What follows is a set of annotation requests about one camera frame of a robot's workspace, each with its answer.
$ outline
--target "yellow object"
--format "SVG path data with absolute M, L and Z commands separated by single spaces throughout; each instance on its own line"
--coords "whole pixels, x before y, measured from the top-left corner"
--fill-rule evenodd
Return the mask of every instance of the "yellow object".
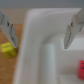
M 14 49 L 14 47 L 12 46 L 12 44 L 10 42 L 1 44 L 1 52 L 7 57 L 14 57 L 16 56 L 16 50 Z

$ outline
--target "white plastic container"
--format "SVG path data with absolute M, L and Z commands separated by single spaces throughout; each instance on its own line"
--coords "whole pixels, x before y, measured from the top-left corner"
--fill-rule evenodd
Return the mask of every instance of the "white plastic container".
M 45 43 L 55 46 L 56 61 L 53 63 L 56 63 L 56 78 L 61 81 L 56 81 L 56 84 L 75 84 L 77 81 L 84 84 L 84 81 L 77 78 L 78 62 L 84 60 L 84 29 L 77 34 L 69 49 L 65 50 L 63 44 L 66 27 L 73 14 L 79 10 L 80 8 L 34 9 L 26 14 L 13 84 L 40 84 L 40 69 L 43 67 L 40 64 L 41 47 Z M 67 78 L 72 76 L 73 80 L 68 81 Z

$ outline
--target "gray background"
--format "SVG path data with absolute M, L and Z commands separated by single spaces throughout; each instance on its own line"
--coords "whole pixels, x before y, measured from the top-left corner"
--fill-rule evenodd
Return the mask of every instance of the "gray background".
M 41 7 L 84 7 L 84 0 L 0 0 L 0 9 Z

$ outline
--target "wooden floor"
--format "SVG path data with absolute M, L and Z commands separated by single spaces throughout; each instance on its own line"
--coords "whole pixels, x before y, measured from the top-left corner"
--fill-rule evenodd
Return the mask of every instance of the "wooden floor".
M 23 25 L 14 25 L 14 28 L 19 41 L 19 46 L 18 46 L 19 49 Z M 6 42 L 8 42 L 6 36 L 0 31 L 0 44 Z M 0 84 L 12 84 L 16 60 L 17 60 L 17 56 L 13 58 L 6 58 L 0 52 Z

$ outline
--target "yellow block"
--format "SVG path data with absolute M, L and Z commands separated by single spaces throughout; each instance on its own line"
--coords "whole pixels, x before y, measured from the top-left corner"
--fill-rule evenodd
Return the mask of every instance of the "yellow block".
M 1 52 L 7 57 L 14 57 L 16 56 L 16 50 L 14 49 L 14 47 L 12 46 L 12 44 L 10 42 L 1 44 Z

